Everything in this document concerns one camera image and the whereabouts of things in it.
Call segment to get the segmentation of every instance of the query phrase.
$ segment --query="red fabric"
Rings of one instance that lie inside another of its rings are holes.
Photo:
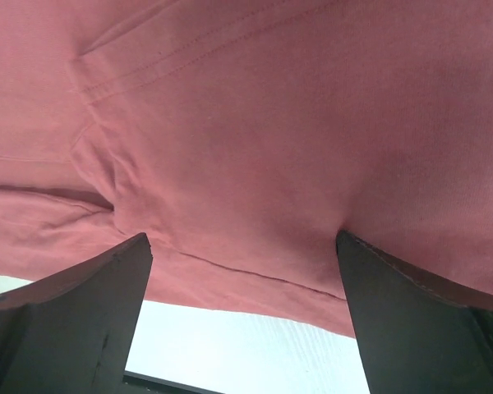
[[[350,335],[340,228],[493,294],[493,1],[0,2],[0,273],[146,231],[149,299]]]

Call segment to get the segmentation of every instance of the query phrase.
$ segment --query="pink cloth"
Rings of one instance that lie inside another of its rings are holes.
[[[493,1],[0,2],[0,273],[145,231],[147,298],[350,335],[340,228],[493,294]]]

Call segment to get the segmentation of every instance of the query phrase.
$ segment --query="garment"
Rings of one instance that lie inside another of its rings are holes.
[[[0,273],[145,231],[147,298],[352,335],[345,228],[493,294],[493,1],[9,0],[0,17]]]

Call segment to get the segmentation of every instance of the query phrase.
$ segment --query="t-shirt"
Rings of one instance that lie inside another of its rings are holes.
[[[0,273],[352,335],[334,239],[493,294],[493,1],[0,2]]]

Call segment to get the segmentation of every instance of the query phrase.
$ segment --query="white surface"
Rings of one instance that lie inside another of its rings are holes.
[[[29,283],[0,277],[0,293]],[[127,370],[225,394],[367,394],[357,344],[281,318],[145,301]]]

